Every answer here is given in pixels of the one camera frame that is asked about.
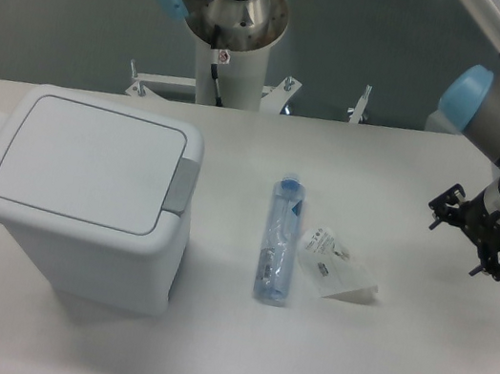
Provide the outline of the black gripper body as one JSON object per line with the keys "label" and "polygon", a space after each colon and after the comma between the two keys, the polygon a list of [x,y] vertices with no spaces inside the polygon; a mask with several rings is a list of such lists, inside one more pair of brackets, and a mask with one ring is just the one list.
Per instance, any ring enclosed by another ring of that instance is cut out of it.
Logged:
{"label": "black gripper body", "polygon": [[462,203],[459,221],[461,231],[480,253],[497,255],[500,252],[500,211],[489,213],[482,196]]}

